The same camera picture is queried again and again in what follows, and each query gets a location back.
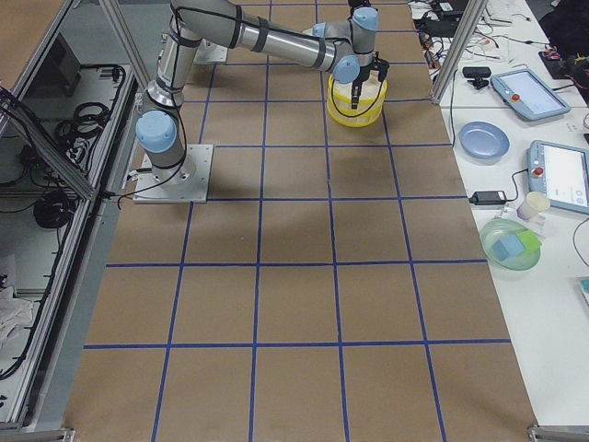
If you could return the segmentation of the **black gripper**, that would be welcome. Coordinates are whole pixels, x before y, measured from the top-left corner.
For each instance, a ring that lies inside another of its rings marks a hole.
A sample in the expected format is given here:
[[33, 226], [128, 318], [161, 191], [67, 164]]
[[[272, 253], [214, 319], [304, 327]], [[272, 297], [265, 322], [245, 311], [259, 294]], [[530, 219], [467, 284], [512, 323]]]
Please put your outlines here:
[[358, 76], [353, 80], [352, 89], [351, 89], [351, 109], [356, 110], [359, 105], [359, 100], [362, 94], [362, 83], [366, 81], [372, 70], [372, 64], [374, 59], [374, 54], [372, 52], [368, 53], [357, 53], [355, 54], [358, 64], [360, 66], [360, 71]]

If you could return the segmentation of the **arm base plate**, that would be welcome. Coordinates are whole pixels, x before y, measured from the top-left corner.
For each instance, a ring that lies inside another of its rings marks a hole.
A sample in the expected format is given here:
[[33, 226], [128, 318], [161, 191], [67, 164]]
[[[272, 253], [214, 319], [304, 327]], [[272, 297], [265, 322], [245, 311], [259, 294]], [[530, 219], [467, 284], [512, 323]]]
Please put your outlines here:
[[153, 169], [148, 155], [144, 154], [142, 167], [149, 171], [138, 176], [133, 201], [137, 204], [205, 203], [213, 155], [213, 145], [189, 144], [186, 159], [176, 172], [177, 168]]
[[194, 64], [224, 64], [228, 49], [206, 39], [202, 39], [195, 54]]

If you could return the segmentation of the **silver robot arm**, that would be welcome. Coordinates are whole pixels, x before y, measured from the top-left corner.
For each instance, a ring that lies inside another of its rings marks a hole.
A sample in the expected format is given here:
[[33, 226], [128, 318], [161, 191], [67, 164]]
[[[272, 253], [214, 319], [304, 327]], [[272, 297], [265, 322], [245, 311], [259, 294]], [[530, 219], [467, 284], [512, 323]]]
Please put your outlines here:
[[142, 115], [135, 134], [151, 162], [157, 186], [182, 185], [195, 166], [189, 158], [180, 116], [183, 89], [203, 41], [234, 49], [244, 47], [329, 72], [334, 83], [351, 87], [351, 109], [357, 118], [364, 82], [372, 72], [380, 81], [387, 62], [375, 51], [379, 15], [367, 1], [351, 1], [350, 15], [342, 21], [322, 22], [311, 32], [287, 29], [264, 17], [255, 17], [230, 1], [173, 1], [166, 47], [156, 78], [143, 95]]

